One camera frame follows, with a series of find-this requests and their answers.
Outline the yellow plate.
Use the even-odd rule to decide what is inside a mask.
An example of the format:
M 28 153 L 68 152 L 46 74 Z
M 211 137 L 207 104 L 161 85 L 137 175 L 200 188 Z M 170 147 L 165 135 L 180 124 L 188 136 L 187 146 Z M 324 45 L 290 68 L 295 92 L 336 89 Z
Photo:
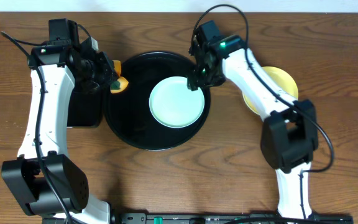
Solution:
M 271 67 L 271 66 L 264 66 L 262 67 L 265 73 L 274 81 L 283 91 L 291 95 L 294 99 L 298 100 L 298 87 L 296 85 L 296 82 L 292 78 L 290 74 L 288 74 L 286 71 L 282 70 L 278 67 Z M 252 77 L 256 80 L 255 75 L 252 74 L 252 71 L 248 68 L 247 69 L 247 76 Z M 256 110 L 255 106 L 252 104 L 251 100 L 248 99 L 247 95 L 243 94 L 243 100 L 244 103 L 247 105 L 247 107 L 255 114 L 259 116 L 259 112 Z M 284 105 L 278 101 L 279 107 L 273 107 L 278 112 L 281 112 L 283 110 L 286 110 L 287 108 L 284 108 Z

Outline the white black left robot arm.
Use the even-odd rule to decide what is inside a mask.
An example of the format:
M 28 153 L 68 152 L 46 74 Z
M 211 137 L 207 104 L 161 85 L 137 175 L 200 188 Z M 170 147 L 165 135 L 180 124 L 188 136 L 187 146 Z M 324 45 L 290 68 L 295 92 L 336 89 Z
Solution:
M 32 98 L 17 157 L 1 175 L 22 211 L 47 223 L 112 223 L 109 203 L 90 193 L 85 173 L 70 159 L 68 119 L 73 94 L 88 100 L 119 79 L 121 64 L 95 47 L 42 45 L 27 54 Z

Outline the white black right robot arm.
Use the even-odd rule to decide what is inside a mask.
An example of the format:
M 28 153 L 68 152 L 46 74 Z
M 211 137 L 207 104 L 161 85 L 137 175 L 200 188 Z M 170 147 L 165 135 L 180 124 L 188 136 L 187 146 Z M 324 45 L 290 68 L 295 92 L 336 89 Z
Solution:
M 188 87 L 212 87 L 232 81 L 254 106 L 263 121 L 260 148 L 275 170 L 278 182 L 278 213 L 284 218 L 307 219 L 312 214 L 308 200 L 308 173 L 318 148 L 314 105 L 298 101 L 267 74 L 245 47 L 192 47 L 196 59 Z

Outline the orange green sponge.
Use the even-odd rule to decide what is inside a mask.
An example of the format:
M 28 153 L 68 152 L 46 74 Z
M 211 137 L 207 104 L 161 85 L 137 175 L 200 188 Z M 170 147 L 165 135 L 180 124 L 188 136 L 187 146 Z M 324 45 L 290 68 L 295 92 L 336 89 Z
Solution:
M 114 71 L 118 79 L 111 83 L 110 92 L 111 94 L 116 94 L 124 91 L 127 88 L 129 82 L 124 77 L 121 76 L 121 72 L 122 72 L 121 62 L 118 60 L 113 60 L 113 65 L 114 65 Z

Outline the light green plate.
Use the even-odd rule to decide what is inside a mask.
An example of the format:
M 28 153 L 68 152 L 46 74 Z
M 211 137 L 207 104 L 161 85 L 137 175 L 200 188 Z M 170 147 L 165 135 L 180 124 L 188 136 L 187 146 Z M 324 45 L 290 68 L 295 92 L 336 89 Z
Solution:
M 168 128 L 185 128 L 201 117 L 205 108 L 201 89 L 189 90 L 187 78 L 168 77 L 158 82 L 149 96 L 149 109 L 156 121 Z

